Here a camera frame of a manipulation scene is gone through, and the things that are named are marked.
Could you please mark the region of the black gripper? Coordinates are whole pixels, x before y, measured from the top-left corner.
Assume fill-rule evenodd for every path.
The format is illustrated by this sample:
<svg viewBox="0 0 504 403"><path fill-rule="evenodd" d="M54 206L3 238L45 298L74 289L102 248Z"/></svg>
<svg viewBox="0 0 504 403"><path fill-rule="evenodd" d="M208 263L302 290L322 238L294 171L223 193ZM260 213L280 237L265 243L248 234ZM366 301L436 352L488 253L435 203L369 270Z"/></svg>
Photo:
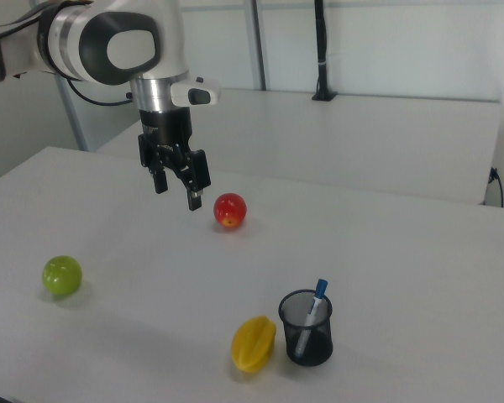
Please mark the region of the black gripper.
<svg viewBox="0 0 504 403"><path fill-rule="evenodd" d="M144 134L138 136L140 164L152 175L155 193L168 190L165 168L158 148L170 152L172 170L186 188L188 208L202 206L203 190L211 185L207 156L202 149L190 150L192 119L189 107L165 112L140 111Z"/></svg>

